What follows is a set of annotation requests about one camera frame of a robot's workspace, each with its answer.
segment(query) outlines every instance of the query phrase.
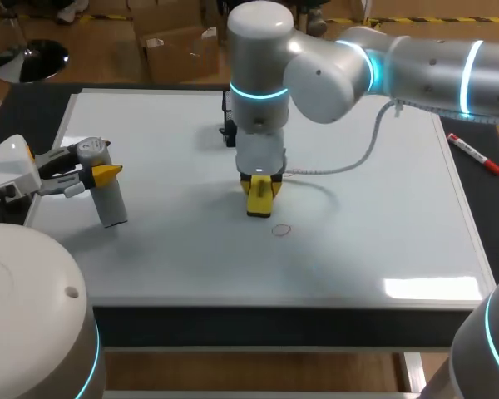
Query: cardboard box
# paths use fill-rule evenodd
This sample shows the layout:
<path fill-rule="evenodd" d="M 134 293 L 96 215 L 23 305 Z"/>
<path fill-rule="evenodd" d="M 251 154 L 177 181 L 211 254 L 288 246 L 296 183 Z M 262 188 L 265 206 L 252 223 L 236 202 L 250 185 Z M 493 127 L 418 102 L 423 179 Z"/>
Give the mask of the cardboard box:
<path fill-rule="evenodd" d="M 154 83 L 174 84 L 218 73 L 215 27 L 201 20 L 200 0 L 165 0 L 133 10 L 144 68 Z"/>

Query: yellow object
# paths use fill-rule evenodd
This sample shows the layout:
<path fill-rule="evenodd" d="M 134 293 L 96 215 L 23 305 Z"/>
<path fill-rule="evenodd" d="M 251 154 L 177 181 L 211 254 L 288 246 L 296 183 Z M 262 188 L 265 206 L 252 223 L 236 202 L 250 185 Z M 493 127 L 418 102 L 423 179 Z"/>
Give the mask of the yellow object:
<path fill-rule="evenodd" d="M 281 181 L 272 181 L 272 193 L 274 194 L 274 198 L 279 193 L 279 190 L 281 190 L 281 185 L 283 182 Z"/>
<path fill-rule="evenodd" d="M 249 184 L 246 212 L 248 216 L 269 218 L 274 205 L 274 192 L 270 176 L 252 175 Z"/>
<path fill-rule="evenodd" d="M 32 161 L 35 162 L 35 158 L 33 158 L 32 150 L 30 150 L 30 147 L 28 144 L 26 144 L 26 150 L 27 150 L 27 153 L 30 155 L 30 158 L 32 159 Z"/>
<path fill-rule="evenodd" d="M 242 190 L 245 194 L 248 195 L 250 193 L 251 181 L 241 180 L 240 185 L 242 186 Z"/>
<path fill-rule="evenodd" d="M 92 177 L 96 187 L 108 185 L 122 170 L 122 165 L 100 165 L 92 168 Z"/>

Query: blue led ring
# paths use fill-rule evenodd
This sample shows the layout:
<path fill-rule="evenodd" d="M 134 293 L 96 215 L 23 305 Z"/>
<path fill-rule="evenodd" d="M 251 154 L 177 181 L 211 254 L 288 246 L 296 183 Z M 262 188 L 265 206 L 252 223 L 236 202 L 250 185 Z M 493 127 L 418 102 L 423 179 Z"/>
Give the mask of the blue led ring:
<path fill-rule="evenodd" d="M 337 40 L 335 43 L 345 44 L 346 46 L 351 47 L 352 49 L 354 49 L 354 51 L 356 51 L 358 54 L 360 54 L 362 56 L 362 58 L 364 58 L 364 60 L 368 64 L 368 68 L 369 68 L 370 77 L 369 77 L 368 91 L 370 91 L 372 86 L 373 86 L 373 81 L 375 80 L 375 71 L 373 70 L 373 64 L 372 64 L 372 61 L 369 59 L 368 54 L 358 44 L 346 42 L 344 40 Z"/>
<path fill-rule="evenodd" d="M 231 87 L 231 90 L 234 91 L 239 96 L 250 98 L 252 100 L 269 100 L 270 98 L 282 96 L 283 94 L 285 94 L 289 90 L 289 89 L 283 89 L 281 91 L 277 91 L 277 92 L 272 93 L 272 94 L 257 95 L 257 94 L 244 93 L 243 91 L 241 91 L 241 90 L 237 89 L 235 86 L 233 86 L 233 83 L 231 83 L 231 82 L 230 82 L 230 87 Z"/>
<path fill-rule="evenodd" d="M 466 64 L 464 65 L 464 72 L 462 73 L 462 84 L 460 85 L 460 111 L 465 116 L 469 116 L 469 107 L 467 104 L 467 93 L 469 87 L 469 80 L 472 77 L 472 68 L 475 57 L 479 51 L 479 47 L 484 43 L 482 40 L 477 40 L 473 43 L 472 49 L 467 55 Z"/>
<path fill-rule="evenodd" d="M 493 358 L 496 359 L 496 363 L 499 366 L 499 352 L 496 349 L 496 346 L 493 343 L 492 330 L 490 329 L 490 302 L 492 301 L 493 294 L 490 295 L 488 299 L 488 304 L 486 306 L 485 316 L 484 316 L 484 324 L 486 329 L 486 337 L 488 341 L 488 345 L 490 346 L 490 350 L 492 351 Z"/>
<path fill-rule="evenodd" d="M 94 371 L 96 370 L 96 366 L 98 365 L 98 357 L 100 356 L 100 332 L 98 331 L 98 326 L 96 325 L 96 322 L 94 323 L 94 327 L 96 329 L 96 356 L 94 357 L 94 363 L 92 364 L 92 369 L 91 373 L 89 374 L 89 377 L 85 381 L 85 384 L 83 384 L 83 388 L 80 390 L 80 393 L 76 395 L 74 399 L 80 399 L 85 393 L 85 390 L 91 383 L 92 376 L 94 375 Z"/>

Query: red circle drawing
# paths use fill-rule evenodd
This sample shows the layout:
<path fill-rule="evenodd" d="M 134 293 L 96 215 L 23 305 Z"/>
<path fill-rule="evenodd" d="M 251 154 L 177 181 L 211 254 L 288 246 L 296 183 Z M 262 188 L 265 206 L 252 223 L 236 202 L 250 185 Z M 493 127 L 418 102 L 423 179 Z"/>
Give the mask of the red circle drawing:
<path fill-rule="evenodd" d="M 292 227 L 289 226 L 288 224 L 277 224 L 273 229 L 272 229 L 272 234 L 275 237 L 284 237 L 288 233 L 292 231 Z"/>

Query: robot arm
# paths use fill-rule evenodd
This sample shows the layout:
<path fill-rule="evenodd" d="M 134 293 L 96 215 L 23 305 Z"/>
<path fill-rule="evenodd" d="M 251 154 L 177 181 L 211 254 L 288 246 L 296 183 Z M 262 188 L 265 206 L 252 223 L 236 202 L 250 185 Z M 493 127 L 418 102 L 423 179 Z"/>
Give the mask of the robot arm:
<path fill-rule="evenodd" d="M 91 191 L 104 227 L 127 221 L 108 142 L 88 137 L 77 144 L 33 156 L 26 141 L 13 135 L 0 144 L 0 205 L 31 198 L 33 194 L 64 194 L 70 198 Z"/>
<path fill-rule="evenodd" d="M 290 96 L 318 123 L 337 121 L 365 94 L 499 123 L 499 44 L 391 37 L 366 27 L 326 42 L 295 31 L 289 10 L 262 1 L 233 10 L 228 28 L 236 163 L 243 174 L 284 170 Z"/>

